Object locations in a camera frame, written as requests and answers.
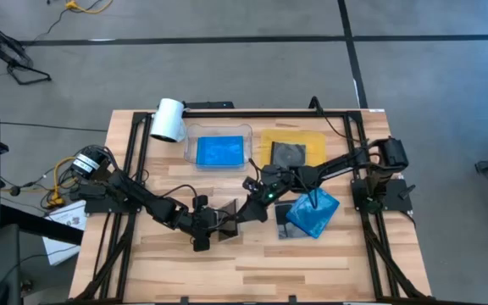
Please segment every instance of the gray floor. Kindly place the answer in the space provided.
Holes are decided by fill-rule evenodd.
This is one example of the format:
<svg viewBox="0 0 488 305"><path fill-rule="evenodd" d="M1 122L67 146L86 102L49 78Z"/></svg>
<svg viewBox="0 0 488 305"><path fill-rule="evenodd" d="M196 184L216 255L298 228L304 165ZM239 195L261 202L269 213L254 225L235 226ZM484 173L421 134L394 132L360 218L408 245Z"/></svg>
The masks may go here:
<svg viewBox="0 0 488 305"><path fill-rule="evenodd" d="M63 0L0 0L0 29L33 39L57 19ZM354 35L488 34L488 0L347 1ZM252 35L341 35L334 0L128 0L103 14L65 14L45 39ZM424 262L436 297L488 302L488 182L474 163L488 158L488 42L359 42L371 108L385 108L403 139L418 187L412 194ZM355 108L343 42L31 47L54 82L17 86L0 77L3 121L107 127L116 108L153 108L161 97L234 101L239 108ZM4 65L0 62L0 71ZM3 175L27 181L104 134L4 125ZM19 197L37 205L36 196ZM35 209L24 208L38 214ZM43 252L22 236L23 255ZM26 304L63 301L74 261L26 273L37 290Z"/></svg>

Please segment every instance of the wooden table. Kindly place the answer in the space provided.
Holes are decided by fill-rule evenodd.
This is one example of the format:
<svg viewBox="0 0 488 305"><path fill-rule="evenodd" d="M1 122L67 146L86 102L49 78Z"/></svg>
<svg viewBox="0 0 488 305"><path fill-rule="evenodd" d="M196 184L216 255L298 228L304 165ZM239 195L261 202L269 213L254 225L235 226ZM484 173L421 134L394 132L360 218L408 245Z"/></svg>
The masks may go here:
<svg viewBox="0 0 488 305"><path fill-rule="evenodd" d="M114 111L108 129L106 146L120 164L124 162L133 112ZM341 119L332 118L330 122L338 131L344 131ZM390 135L384 112L363 110L363 122L371 141ZM327 159L347 153L346 140L336 135L324 119L186 119L186 124L249 124L256 160L260 159L262 130L274 128L324 133ZM134 160L137 160L140 130L137 137ZM244 203L247 192L241 183L246 175L255 176L251 167L247 172L197 172L183 159L183 152L183 143L150 138L145 163L150 173L147 181L150 191L161 194L187 183L195 186L199 194L208 195L208 203L214 207L234 198L238 198L239 204ZM279 241L274 205L271 205L267 222L241 224L241 235L235 240L217 243L213 236L209 251L193 252L188 235L163 227L142 211L136 222L125 302L179 302L181 296L189 296L191 302L287 302L292 294L299 301L309 302L373 301L361 220L353 208L351 178L351 174L342 175L321 186L341 206L317 240ZM191 206L191 195L191 191L182 189L172 196ZM297 194L288 193L281 199L296 197ZM413 224L398 212L384 215L393 258L419 290L430 294ZM104 220L102 214L87 220L69 297L83 291L92 279ZM109 224L105 249L110 228ZM384 294L388 296L385 267L380 258L378 261ZM114 270L118 269L119 262L114 266ZM109 296L115 295L117 277L118 273L113 272Z"/></svg>

